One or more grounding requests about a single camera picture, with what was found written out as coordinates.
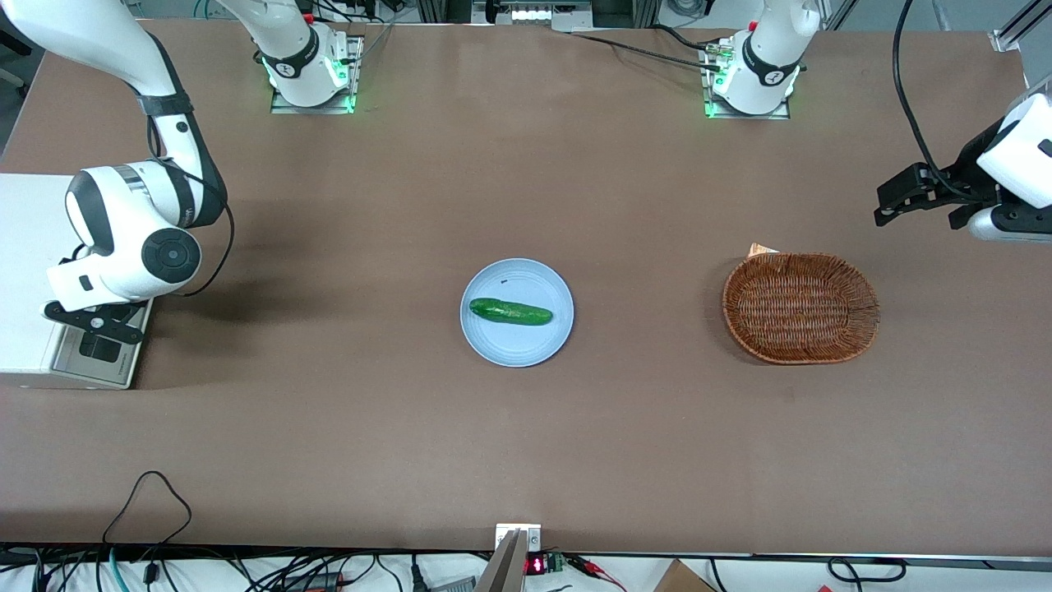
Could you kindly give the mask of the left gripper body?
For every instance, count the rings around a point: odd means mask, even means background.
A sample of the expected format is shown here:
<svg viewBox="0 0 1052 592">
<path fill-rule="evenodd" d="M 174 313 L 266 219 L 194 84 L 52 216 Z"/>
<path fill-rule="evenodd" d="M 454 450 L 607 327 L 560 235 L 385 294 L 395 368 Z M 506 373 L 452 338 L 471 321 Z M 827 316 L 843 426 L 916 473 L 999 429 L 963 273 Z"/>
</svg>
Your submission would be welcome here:
<svg viewBox="0 0 1052 592">
<path fill-rule="evenodd" d="M 960 203 L 992 205 L 994 187 L 1032 207 L 1051 206 L 1051 106 L 1035 93 L 1012 104 L 996 123 L 970 139 L 953 164 Z"/>
</svg>

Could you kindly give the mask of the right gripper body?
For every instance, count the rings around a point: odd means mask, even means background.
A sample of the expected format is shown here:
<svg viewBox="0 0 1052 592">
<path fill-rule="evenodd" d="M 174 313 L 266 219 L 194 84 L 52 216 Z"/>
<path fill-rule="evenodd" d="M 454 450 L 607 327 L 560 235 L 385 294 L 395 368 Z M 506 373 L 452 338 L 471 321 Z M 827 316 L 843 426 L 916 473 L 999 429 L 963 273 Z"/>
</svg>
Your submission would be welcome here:
<svg viewBox="0 0 1052 592">
<path fill-rule="evenodd" d="M 117 256 L 87 256 L 46 270 L 50 289 L 69 312 L 155 298 L 155 280 L 142 263 Z"/>
</svg>

